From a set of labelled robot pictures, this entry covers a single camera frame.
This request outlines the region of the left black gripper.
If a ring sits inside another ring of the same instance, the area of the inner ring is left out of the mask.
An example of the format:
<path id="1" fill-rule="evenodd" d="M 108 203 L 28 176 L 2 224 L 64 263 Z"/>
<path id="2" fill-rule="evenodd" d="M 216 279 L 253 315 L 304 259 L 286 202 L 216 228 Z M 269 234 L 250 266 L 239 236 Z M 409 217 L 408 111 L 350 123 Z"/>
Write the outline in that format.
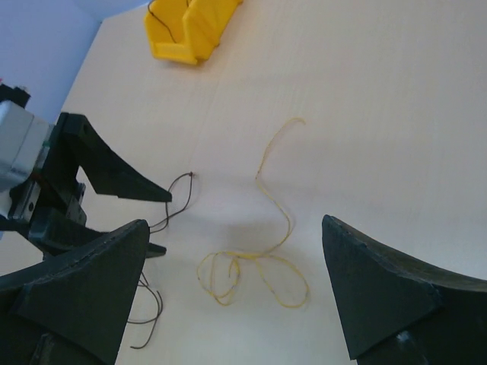
<path id="1" fill-rule="evenodd" d="M 99 195 L 145 202 L 171 202 L 172 195 L 116 154 L 86 116 L 61 113 L 60 122 L 60 135 L 43 145 L 30 177 L 8 192 L 11 207 L 1 216 L 1 230 L 28 230 L 28 241 L 45 259 L 79 259 L 99 245 L 125 238 L 135 224 L 109 232 L 85 226 L 81 203 L 86 185 L 77 180 L 79 167 Z"/>

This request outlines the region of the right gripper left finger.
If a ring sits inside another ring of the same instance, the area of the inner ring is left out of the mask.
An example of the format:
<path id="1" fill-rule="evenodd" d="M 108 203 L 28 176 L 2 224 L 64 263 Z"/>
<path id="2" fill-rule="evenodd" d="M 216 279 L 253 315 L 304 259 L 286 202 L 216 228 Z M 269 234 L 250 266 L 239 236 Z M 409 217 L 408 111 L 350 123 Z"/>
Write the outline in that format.
<path id="1" fill-rule="evenodd" d="M 113 364 L 144 266 L 149 228 L 88 255 L 52 257 L 1 277 L 3 364 Z"/>

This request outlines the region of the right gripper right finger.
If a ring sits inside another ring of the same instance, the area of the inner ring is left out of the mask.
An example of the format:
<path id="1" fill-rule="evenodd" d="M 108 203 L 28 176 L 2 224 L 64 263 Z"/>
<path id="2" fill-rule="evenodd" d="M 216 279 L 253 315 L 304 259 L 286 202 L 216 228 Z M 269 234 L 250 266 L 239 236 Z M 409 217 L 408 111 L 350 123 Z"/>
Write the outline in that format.
<path id="1" fill-rule="evenodd" d="M 428 264 L 326 215 L 323 254 L 359 364 L 484 364 L 486 282 Z"/>

